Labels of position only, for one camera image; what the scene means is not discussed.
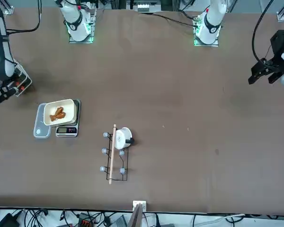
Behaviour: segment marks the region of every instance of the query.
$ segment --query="brown table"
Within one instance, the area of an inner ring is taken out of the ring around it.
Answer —
[[[34,89],[0,104],[0,205],[130,210],[146,200],[148,211],[284,214],[284,87],[247,81],[258,18],[227,14],[220,47],[206,48],[190,27],[105,10],[94,44],[75,45],[60,11],[44,9],[36,32],[10,37]],[[28,8],[7,19],[36,22]],[[264,17],[259,56],[280,28]],[[79,136],[35,139],[38,105],[66,98],[82,101]],[[110,186],[99,167],[114,123],[136,145],[128,181]]]

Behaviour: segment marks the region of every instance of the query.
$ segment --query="bowl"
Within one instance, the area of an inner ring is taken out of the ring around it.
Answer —
[[[63,112],[65,112],[66,115],[64,118],[52,122],[49,115],[54,115],[58,107],[63,107]],[[76,111],[77,108],[72,99],[47,103],[44,107],[44,124],[53,127],[74,123],[77,118]]]

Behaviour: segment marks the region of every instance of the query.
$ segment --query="digital scale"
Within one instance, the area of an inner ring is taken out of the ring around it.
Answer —
[[[57,126],[56,137],[76,137],[78,135],[81,101],[78,99],[74,99],[73,101],[77,107],[76,121],[72,124]]]

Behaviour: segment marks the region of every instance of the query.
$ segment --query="container lid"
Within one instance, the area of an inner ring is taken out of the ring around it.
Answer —
[[[125,146],[125,135],[121,130],[115,132],[115,148],[118,150],[124,148]]]
[[[34,136],[38,139],[46,139],[51,134],[51,127],[44,124],[43,115],[44,107],[46,103],[42,103],[38,106],[37,116],[34,126]]]

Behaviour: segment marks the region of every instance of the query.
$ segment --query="wooden dowel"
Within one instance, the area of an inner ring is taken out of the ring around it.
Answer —
[[[114,153],[115,153],[115,131],[116,131],[116,124],[114,124],[114,131],[113,131],[113,142],[112,142],[112,154],[110,158],[110,169],[109,169],[109,184],[112,184],[113,178],[113,168],[114,168]]]

